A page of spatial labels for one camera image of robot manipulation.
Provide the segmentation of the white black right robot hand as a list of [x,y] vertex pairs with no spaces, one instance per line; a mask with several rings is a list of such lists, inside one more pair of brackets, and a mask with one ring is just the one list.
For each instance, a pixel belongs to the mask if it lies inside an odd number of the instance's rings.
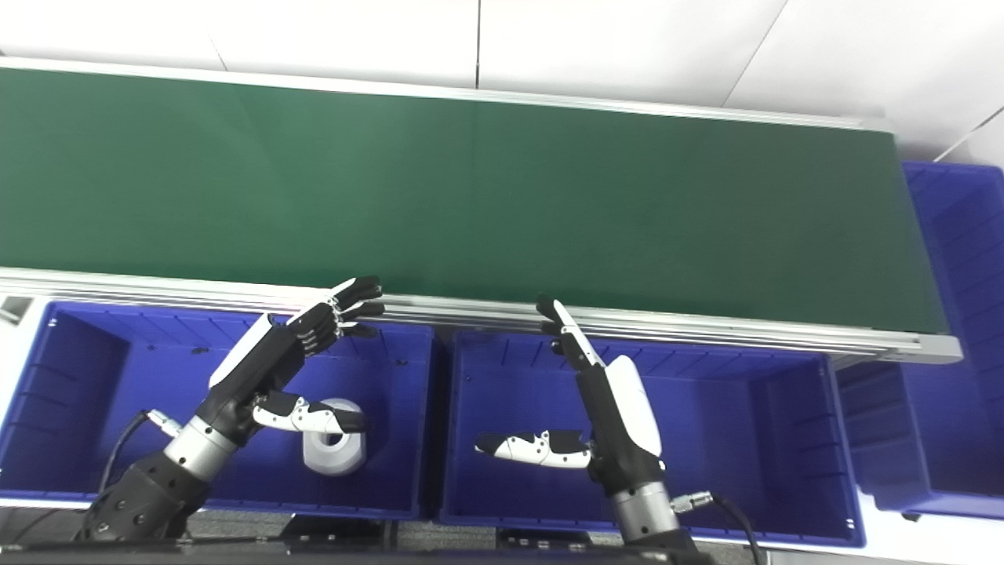
[[628,356],[603,361],[566,306],[541,294],[540,328],[553,351],[575,371],[575,385],[591,426],[589,440],[575,430],[481,432],[477,453],[549,468],[585,469],[609,498],[657,505],[670,501],[662,439],[641,373]]

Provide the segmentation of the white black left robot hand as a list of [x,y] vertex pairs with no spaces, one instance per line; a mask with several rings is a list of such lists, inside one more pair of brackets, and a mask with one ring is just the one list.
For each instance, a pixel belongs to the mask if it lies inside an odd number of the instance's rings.
[[360,318],[383,315],[380,278],[344,280],[283,322],[262,315],[215,369],[207,397],[193,417],[199,432],[218,434],[237,447],[261,427],[283,432],[362,434],[367,418],[358,409],[332,407],[286,392],[309,358],[344,337],[375,337]]

